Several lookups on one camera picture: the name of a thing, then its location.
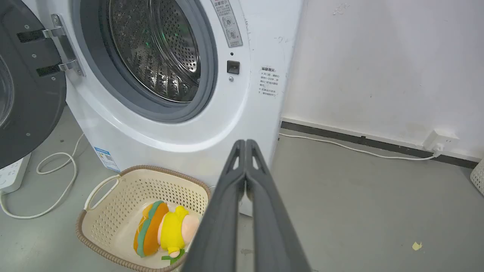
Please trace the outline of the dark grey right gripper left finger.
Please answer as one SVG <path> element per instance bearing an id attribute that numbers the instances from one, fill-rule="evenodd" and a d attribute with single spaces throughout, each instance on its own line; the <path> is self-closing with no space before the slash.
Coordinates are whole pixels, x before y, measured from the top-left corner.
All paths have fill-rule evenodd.
<path id="1" fill-rule="evenodd" d="M 239 202 L 245 191 L 245 141 L 234 143 L 186 257 L 183 272 L 235 272 Z"/>

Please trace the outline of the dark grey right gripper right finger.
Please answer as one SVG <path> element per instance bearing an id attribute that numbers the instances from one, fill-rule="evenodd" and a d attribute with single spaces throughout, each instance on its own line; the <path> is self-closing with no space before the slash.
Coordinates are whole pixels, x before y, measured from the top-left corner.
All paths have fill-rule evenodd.
<path id="1" fill-rule="evenodd" d="M 311 267 L 256 141 L 245 147 L 247 196 L 253 205 L 254 270 L 310 272 Z"/>

